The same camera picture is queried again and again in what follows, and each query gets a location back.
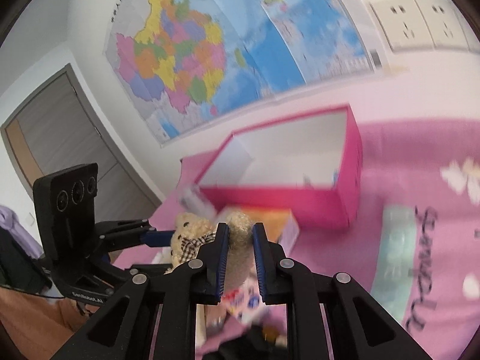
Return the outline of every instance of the camera lens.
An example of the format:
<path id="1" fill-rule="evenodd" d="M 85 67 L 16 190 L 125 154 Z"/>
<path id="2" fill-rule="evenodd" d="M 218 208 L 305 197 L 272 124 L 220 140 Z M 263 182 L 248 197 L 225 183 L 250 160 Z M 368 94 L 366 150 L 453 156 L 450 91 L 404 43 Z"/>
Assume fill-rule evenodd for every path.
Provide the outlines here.
<path id="1" fill-rule="evenodd" d="M 90 177 L 90 180 L 88 180 L 88 184 L 87 184 L 88 193 L 94 193 L 96 185 L 97 185 L 97 181 L 95 180 L 95 177 L 93 176 Z"/>
<path id="2" fill-rule="evenodd" d="M 60 191 L 57 196 L 57 208 L 60 212 L 65 211 L 68 205 L 68 193 L 66 191 Z"/>
<path id="3" fill-rule="evenodd" d="M 78 204 L 82 201 L 83 199 L 83 183 L 78 180 L 74 185 L 71 190 L 71 200 L 75 203 Z"/>

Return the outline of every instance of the wall outlet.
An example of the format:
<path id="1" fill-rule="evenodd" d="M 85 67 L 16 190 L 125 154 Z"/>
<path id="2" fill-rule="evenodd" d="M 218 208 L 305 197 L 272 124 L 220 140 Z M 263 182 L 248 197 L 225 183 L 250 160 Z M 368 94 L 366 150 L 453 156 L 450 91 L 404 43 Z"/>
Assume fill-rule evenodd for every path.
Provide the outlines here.
<path id="1" fill-rule="evenodd" d="M 25 221 L 28 226 L 33 226 L 35 224 L 35 217 L 32 215 L 31 212 L 28 213 L 28 215 L 25 218 Z"/>
<path id="2" fill-rule="evenodd" d="M 468 49 L 453 7 L 446 0 L 415 0 L 430 30 L 435 47 Z"/>
<path id="3" fill-rule="evenodd" d="M 433 48 L 434 42 L 415 0 L 384 0 L 370 5 L 393 51 Z"/>
<path id="4" fill-rule="evenodd" d="M 465 19 L 465 17 L 462 15 L 462 13 L 457 7 L 454 7 L 454 11 L 457 14 L 460 25 L 462 26 L 463 33 L 466 37 L 466 42 L 469 45 L 469 50 L 472 53 L 480 53 L 480 40 L 473 32 L 469 22 L 467 21 L 467 19 Z"/>

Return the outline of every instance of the door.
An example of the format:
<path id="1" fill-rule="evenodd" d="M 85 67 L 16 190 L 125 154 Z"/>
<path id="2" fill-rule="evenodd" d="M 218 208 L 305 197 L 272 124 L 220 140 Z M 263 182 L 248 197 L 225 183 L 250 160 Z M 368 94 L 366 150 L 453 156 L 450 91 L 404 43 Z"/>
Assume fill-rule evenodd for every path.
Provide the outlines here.
<path id="1" fill-rule="evenodd" d="M 38 92 L 5 131 L 30 186 L 42 175 L 98 163 L 97 222 L 148 218 L 156 209 L 102 139 L 66 73 Z"/>

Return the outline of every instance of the pink storage box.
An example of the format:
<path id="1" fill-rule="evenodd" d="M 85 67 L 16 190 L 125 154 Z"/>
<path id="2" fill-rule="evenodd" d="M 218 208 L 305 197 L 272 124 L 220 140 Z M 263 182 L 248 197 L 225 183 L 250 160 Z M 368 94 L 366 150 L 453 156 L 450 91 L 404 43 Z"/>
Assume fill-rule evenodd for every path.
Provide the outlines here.
<path id="1" fill-rule="evenodd" d="M 291 209 L 300 228 L 347 228 L 356 218 L 362 141 L 349 105 L 232 133 L 196 183 L 226 205 Z"/>

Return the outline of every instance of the door frame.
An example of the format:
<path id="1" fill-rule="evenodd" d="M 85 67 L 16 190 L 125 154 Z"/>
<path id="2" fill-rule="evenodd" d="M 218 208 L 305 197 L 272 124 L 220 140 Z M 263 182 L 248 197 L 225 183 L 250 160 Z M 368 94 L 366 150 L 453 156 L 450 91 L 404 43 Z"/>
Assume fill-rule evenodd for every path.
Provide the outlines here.
<path id="1" fill-rule="evenodd" d="M 98 117 L 97 113 L 94 111 L 92 104 L 87 98 L 87 95 L 83 91 L 83 88 L 80 82 L 75 75 L 74 69 L 71 67 L 71 64 L 65 65 L 62 69 L 60 69 L 57 73 L 52 75 L 49 79 L 47 79 L 44 83 L 39 85 L 22 103 L 12 112 L 12 114 L 7 118 L 5 123 L 2 124 L 0 127 L 0 133 L 5 144 L 8 156 L 10 158 L 10 162 L 12 163 L 18 178 L 22 182 L 23 186 L 25 187 L 29 196 L 33 199 L 32 188 L 30 187 L 25 175 L 23 174 L 22 169 L 20 168 L 15 153 L 13 152 L 10 144 L 10 140 L 7 136 L 5 129 L 10 125 L 10 123 L 18 116 L 22 109 L 24 109 L 28 103 L 30 103 L 42 90 L 44 90 L 48 85 L 50 85 L 53 81 L 55 81 L 58 77 L 65 74 L 67 76 L 68 81 L 70 82 L 71 87 L 75 91 L 78 101 L 85 111 L 88 119 L 97 130 L 100 138 L 105 143 L 107 148 L 110 150 L 112 155 L 118 161 L 120 166 L 125 170 L 127 175 L 131 178 L 131 180 L 140 188 L 140 190 L 145 194 L 145 196 L 152 202 L 152 204 L 156 207 L 159 206 L 162 202 L 161 200 L 155 195 L 155 193 L 148 187 L 147 183 L 140 177 L 140 175 L 135 171 L 134 167 L 130 164 L 130 162 L 126 159 L 123 155 L 122 150 L 116 145 L 114 140 L 112 139 L 111 135 L 108 133 L 107 129 L 101 122 L 100 118 Z"/>

